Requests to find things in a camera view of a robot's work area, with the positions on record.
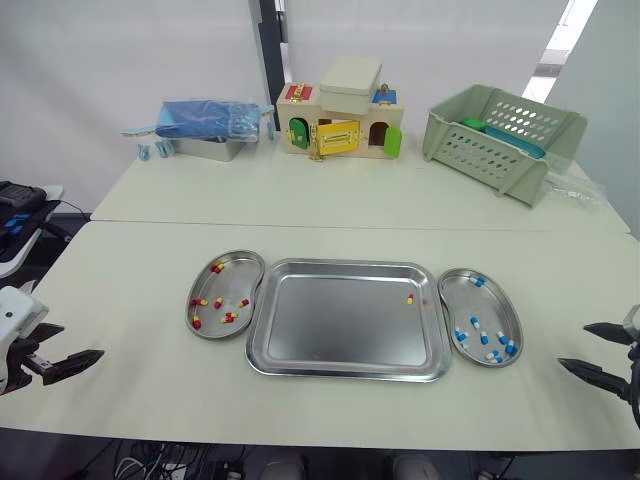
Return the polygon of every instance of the plastic bag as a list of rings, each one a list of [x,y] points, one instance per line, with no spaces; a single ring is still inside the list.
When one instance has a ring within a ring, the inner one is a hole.
[[[155,133],[166,138],[222,137],[257,142],[261,112],[254,103],[217,100],[164,102]]]
[[[543,188],[545,192],[576,200],[586,208],[597,208],[607,203],[604,185],[572,175],[560,175],[550,171]]]

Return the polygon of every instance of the white table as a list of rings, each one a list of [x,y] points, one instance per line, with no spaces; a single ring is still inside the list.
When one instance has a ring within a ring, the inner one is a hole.
[[[247,145],[229,163],[177,155],[137,160],[93,220],[395,229],[619,232],[606,204],[587,209],[547,194],[535,208],[438,162],[408,136],[400,158],[315,163],[278,142]],[[573,165],[573,175],[584,173]]]
[[[64,195],[64,188],[60,185],[47,185],[42,187],[42,189],[47,192],[47,200],[60,200]],[[45,221],[49,220],[51,215],[53,215],[53,211],[49,213]],[[27,259],[27,255],[29,255],[38,238],[40,238],[40,234],[42,234],[42,229],[36,229],[31,237],[29,237],[29,240],[27,240],[11,260],[0,263],[0,278],[8,277],[22,266]]]
[[[184,324],[190,286],[221,252],[416,262],[441,275],[494,278],[522,322],[525,348],[489,370],[454,353],[432,384],[273,377],[244,357],[245,335],[207,341]],[[0,426],[145,439],[473,450],[639,448],[627,404],[564,370],[576,357],[628,378],[626,348],[582,330],[619,322],[640,300],[628,235],[92,222],[35,296],[66,327],[57,360],[106,350],[86,372],[0,397]]]

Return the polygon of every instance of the yellow door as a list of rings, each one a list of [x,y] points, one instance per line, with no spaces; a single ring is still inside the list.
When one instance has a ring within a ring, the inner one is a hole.
[[[318,125],[317,142],[320,155],[357,150],[360,142],[360,122],[353,120]]]

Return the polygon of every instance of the metal tray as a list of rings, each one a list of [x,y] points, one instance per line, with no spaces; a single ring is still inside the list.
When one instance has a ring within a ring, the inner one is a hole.
[[[212,266],[223,263],[220,273],[211,271]],[[189,330],[202,338],[225,338],[243,331],[251,322],[256,303],[256,293],[262,276],[264,261],[257,253],[235,250],[214,258],[196,278],[187,298],[186,322]],[[214,308],[218,297],[223,298],[222,306]],[[192,305],[193,299],[205,299],[208,305]],[[249,304],[239,308],[243,299]],[[232,323],[220,323],[226,312],[238,314]],[[194,315],[200,317],[202,327],[192,325]]]
[[[266,374],[413,382],[437,380],[451,363],[432,275],[415,264],[352,260],[276,263],[246,354]]]
[[[518,315],[496,282],[474,270],[453,269],[440,277],[438,291],[445,307],[451,342],[463,357],[485,367],[497,368],[511,365],[520,358],[524,343]],[[478,329],[472,325],[471,317],[477,318]],[[463,342],[456,338],[456,327],[469,335]],[[480,340],[482,332],[489,338],[486,345]],[[505,345],[498,340],[498,332],[515,342],[515,355],[506,354]],[[502,363],[492,363],[486,358],[493,351],[500,354]]]

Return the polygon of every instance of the plastic storage basket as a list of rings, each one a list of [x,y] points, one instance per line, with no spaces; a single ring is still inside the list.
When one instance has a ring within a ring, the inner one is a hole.
[[[540,159],[458,122],[479,118],[491,127],[543,148]],[[425,160],[436,159],[531,206],[541,196],[549,168],[566,172],[587,119],[512,95],[474,85],[429,112],[424,136]]]

